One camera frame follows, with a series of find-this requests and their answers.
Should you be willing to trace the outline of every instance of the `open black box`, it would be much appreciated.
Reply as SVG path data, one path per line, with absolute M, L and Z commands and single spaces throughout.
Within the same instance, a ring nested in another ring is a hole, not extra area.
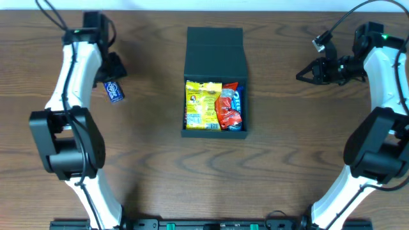
M 242 93 L 242 131 L 186 130 L 184 98 L 182 116 L 182 137 L 203 137 L 223 139 L 245 139 L 248 127 L 247 99 L 247 63 L 243 49 L 243 29 L 188 27 L 185 60 L 186 81 L 221 82 L 223 84 L 238 82 L 243 86 Z

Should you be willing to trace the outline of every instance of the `chip bag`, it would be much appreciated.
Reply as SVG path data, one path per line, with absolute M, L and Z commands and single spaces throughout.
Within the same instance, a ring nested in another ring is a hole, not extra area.
M 228 129 L 232 125 L 238 125 L 242 122 L 240 113 L 231 108 L 231 101 L 235 95 L 238 83 L 224 84 L 222 94 L 215 103 L 217 118 L 219 119 L 222 130 Z
M 186 82 L 187 130 L 220 130 L 215 102 L 221 92 L 221 83 Z

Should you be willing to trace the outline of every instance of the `wood grain surface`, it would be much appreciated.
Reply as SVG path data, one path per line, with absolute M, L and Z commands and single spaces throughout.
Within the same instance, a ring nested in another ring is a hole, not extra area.
M 80 27 L 80 11 L 63 11 Z M 111 104 L 102 85 L 91 113 L 107 148 L 105 171 L 131 217 L 262 219 L 301 215 L 338 177 L 347 138 L 370 111 L 369 86 L 313 86 L 295 74 L 319 54 L 311 40 L 343 13 L 107 11 L 112 47 L 129 76 Z M 369 21 L 406 36 L 400 13 L 354 13 L 334 32 L 339 56 Z M 249 67 L 246 140 L 182 139 L 188 26 L 242 27 Z M 28 127 L 61 68 L 60 31 L 38 11 L 0 12 L 0 229 L 48 229 L 54 218 L 87 218 L 74 192 L 42 167 Z M 374 192 L 354 212 L 375 229 L 408 229 L 409 189 Z

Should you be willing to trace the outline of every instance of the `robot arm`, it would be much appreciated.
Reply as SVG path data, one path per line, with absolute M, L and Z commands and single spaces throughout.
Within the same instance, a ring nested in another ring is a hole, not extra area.
M 107 82 L 126 75 L 119 57 L 108 54 L 108 19 L 98 12 L 84 13 L 84 28 L 68 31 L 63 37 L 64 60 L 57 86 L 44 111 L 32 112 L 29 124 L 43 165 L 56 173 L 79 196 L 92 228 L 113 229 L 121 224 L 122 207 L 113 196 L 102 169 L 105 161 L 104 140 L 88 111 L 91 92 L 97 82 Z M 72 63 L 74 46 L 76 62 Z M 83 173 L 82 151 L 74 137 L 57 138 L 71 129 L 63 112 L 61 95 L 73 68 L 68 87 L 67 109 L 78 122 L 75 126 L 89 156 L 83 184 L 76 186 Z
M 342 229 L 348 215 L 374 188 L 401 177 L 407 172 L 409 152 L 405 126 L 406 112 L 395 81 L 395 58 L 403 40 L 383 33 L 383 25 L 369 22 L 355 32 L 354 56 L 337 59 L 331 35 L 324 33 L 320 44 L 313 41 L 326 57 L 318 58 L 297 74 L 300 81 L 312 84 L 346 84 L 354 77 L 369 79 L 372 112 L 348 139 L 344 150 L 345 166 L 329 191 L 310 210 L 309 229 Z M 405 54 L 399 56 L 399 81 L 407 98 Z M 313 78 L 305 78 L 312 71 Z M 401 139 L 399 144 L 385 142 L 388 134 Z

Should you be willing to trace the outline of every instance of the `small blue package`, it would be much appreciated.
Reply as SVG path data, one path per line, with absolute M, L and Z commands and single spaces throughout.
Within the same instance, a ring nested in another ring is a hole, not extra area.
M 120 85 L 117 82 L 106 82 L 104 83 L 105 90 L 109 96 L 109 100 L 114 102 L 119 102 L 124 99 L 124 94 Z
M 243 86 L 238 86 L 235 94 L 233 96 L 233 99 L 231 101 L 231 108 L 234 109 L 235 111 L 239 112 L 240 115 L 242 114 L 242 92 L 243 92 L 244 87 Z M 242 131 L 242 123 L 240 122 L 237 125 L 230 125 L 228 127 L 229 131 Z

